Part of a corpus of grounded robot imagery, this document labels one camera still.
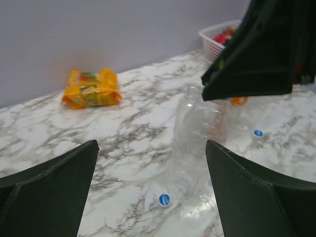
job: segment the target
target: plastic basket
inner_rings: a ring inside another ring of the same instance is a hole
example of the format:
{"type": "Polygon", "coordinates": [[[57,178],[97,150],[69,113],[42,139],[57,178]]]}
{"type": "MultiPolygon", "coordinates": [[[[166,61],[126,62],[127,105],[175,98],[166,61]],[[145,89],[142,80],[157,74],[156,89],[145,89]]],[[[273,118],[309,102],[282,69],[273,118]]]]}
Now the plastic basket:
{"type": "Polygon", "coordinates": [[[224,29],[227,27],[232,27],[233,29],[237,29],[240,25],[240,20],[227,21],[222,24],[218,24],[215,26],[211,26],[199,31],[199,35],[202,37],[203,41],[203,49],[205,56],[211,60],[212,62],[218,57],[218,55],[222,52],[225,46],[213,40],[214,37],[222,33],[224,29]]]}

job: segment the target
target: marble surface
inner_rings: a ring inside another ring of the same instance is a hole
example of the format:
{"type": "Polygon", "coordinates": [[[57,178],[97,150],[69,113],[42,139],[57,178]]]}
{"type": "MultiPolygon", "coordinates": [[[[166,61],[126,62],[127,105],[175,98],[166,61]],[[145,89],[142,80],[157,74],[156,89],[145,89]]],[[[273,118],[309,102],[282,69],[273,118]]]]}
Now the marble surface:
{"type": "MultiPolygon", "coordinates": [[[[0,177],[96,139],[99,158],[79,237],[223,237],[215,197],[157,205],[171,154],[174,113],[186,84],[209,62],[199,51],[119,74],[121,103],[73,111],[61,93],[0,110],[0,177]]],[[[259,164],[316,181],[316,95],[301,86],[251,98],[247,119],[265,133],[232,129],[226,146],[259,164]]]]}

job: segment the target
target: blue bottle cap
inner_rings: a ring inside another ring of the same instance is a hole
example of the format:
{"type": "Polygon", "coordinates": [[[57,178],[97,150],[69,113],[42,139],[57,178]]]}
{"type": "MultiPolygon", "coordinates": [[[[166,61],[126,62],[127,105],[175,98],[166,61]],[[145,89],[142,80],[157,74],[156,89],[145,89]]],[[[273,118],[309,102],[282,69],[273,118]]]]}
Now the blue bottle cap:
{"type": "Polygon", "coordinates": [[[263,132],[261,130],[254,130],[253,131],[253,134],[256,136],[256,137],[263,137],[263,132]]]}
{"type": "Polygon", "coordinates": [[[158,200],[159,200],[159,205],[163,207],[167,207],[171,203],[171,197],[168,194],[161,194],[158,200]]]}

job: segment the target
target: snack bag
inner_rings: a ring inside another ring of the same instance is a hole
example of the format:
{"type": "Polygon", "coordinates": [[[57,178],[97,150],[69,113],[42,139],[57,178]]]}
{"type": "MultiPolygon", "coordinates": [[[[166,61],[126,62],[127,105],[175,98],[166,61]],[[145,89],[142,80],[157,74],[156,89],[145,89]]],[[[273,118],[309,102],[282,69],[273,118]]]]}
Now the snack bag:
{"type": "Polygon", "coordinates": [[[88,106],[116,105],[121,99],[117,75],[104,68],[100,73],[71,71],[62,102],[74,110],[88,106]]]}

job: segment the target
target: yellow snack bag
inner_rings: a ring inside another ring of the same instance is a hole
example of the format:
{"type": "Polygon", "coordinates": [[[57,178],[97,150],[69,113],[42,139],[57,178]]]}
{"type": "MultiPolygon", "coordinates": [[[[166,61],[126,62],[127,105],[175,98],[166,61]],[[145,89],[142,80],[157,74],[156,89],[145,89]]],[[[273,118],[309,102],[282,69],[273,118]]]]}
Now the yellow snack bag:
{"type": "Polygon", "coordinates": [[[121,95],[117,75],[104,68],[100,73],[71,71],[62,102],[72,109],[82,110],[88,106],[117,105],[121,95]]]}

